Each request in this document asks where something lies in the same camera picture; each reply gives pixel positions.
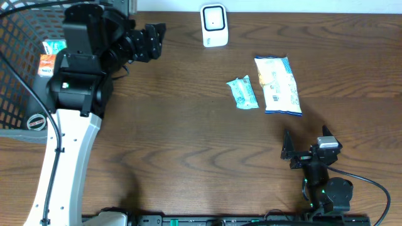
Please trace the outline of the yellow blue snack bag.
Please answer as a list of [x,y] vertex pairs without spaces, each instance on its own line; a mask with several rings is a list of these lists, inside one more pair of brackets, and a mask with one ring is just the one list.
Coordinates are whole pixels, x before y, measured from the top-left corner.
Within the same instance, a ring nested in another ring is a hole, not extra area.
[[263,89],[265,113],[302,116],[297,84],[288,57],[256,56],[254,61]]

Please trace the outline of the light teal wipes pack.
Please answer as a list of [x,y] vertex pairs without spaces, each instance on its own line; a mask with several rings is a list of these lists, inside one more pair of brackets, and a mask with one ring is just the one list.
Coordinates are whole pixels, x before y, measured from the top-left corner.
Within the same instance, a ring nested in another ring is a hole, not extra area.
[[231,88],[238,109],[248,110],[259,108],[249,75],[245,75],[243,78],[236,78],[226,84]]

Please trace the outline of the green tissue pack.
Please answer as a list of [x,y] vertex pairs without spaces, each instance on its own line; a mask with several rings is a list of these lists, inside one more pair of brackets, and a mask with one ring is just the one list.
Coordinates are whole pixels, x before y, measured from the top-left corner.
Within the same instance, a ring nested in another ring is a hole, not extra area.
[[56,55],[67,47],[65,40],[45,40],[42,44],[47,55]]

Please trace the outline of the orange tissue pack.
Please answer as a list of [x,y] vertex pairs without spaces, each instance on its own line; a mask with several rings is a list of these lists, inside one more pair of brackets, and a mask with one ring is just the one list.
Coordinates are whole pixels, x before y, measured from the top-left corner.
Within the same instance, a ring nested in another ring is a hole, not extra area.
[[56,55],[40,55],[38,75],[40,77],[52,77],[56,61]]

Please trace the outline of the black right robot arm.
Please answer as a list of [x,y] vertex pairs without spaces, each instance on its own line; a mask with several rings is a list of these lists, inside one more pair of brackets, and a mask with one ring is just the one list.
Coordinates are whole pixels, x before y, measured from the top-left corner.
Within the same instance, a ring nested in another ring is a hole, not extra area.
[[308,151],[297,151],[289,130],[284,131],[281,159],[290,162],[293,170],[303,170],[303,196],[315,211],[322,214],[343,213],[350,210],[353,184],[340,177],[329,176],[329,166],[338,160],[341,143],[327,126],[322,127],[322,135]]

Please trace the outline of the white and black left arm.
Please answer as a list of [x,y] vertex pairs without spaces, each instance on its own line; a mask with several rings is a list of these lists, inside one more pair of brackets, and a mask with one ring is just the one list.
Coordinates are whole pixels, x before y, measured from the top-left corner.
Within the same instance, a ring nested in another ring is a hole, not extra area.
[[82,195],[90,152],[125,64],[160,57],[163,23],[143,30],[111,7],[77,4],[62,23],[67,46],[46,85],[46,151],[26,225],[82,225]]

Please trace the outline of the round black tin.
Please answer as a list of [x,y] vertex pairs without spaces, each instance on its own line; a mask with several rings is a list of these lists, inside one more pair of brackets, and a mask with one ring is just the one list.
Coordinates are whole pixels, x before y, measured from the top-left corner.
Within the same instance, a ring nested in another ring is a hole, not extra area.
[[33,114],[28,118],[26,127],[30,131],[42,131],[46,128],[46,117],[43,114]]

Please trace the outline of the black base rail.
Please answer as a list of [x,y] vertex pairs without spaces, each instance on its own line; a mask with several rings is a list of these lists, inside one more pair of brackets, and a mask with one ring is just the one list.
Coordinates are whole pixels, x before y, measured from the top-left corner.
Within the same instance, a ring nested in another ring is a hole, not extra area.
[[294,216],[268,215],[267,217],[177,217],[161,215],[127,216],[120,212],[102,212],[93,218],[84,218],[83,225],[122,226],[242,226],[242,225],[356,225],[370,226],[367,217],[314,217],[302,220]]

